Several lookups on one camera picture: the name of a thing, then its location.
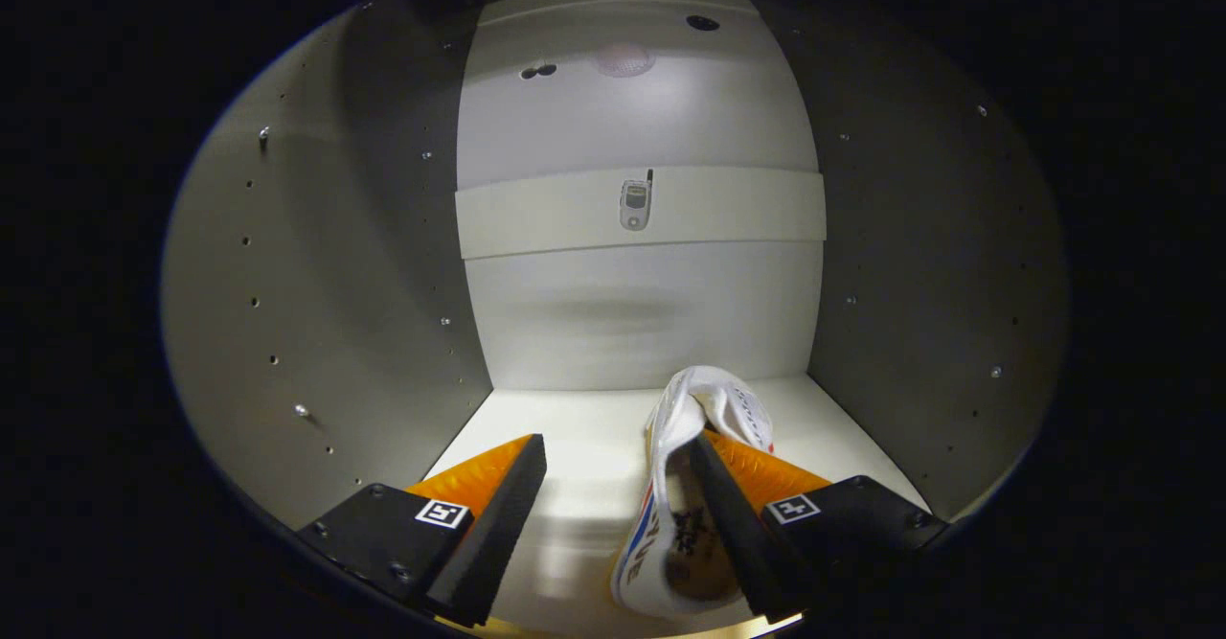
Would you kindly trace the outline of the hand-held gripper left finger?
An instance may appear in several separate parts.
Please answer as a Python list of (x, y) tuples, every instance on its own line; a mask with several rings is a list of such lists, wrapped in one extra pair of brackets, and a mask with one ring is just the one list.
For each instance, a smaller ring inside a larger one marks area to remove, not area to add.
[(544, 437), (526, 434), (408, 488), (368, 484), (297, 538), (394, 603), (485, 626), (546, 472)]

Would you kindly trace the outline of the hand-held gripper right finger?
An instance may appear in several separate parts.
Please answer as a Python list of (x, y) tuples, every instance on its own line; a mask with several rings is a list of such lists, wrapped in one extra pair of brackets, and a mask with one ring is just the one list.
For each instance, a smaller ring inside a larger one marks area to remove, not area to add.
[(807, 621), (897, 581), (946, 522), (870, 476), (831, 482), (717, 430), (688, 446), (741, 594), (755, 614)]

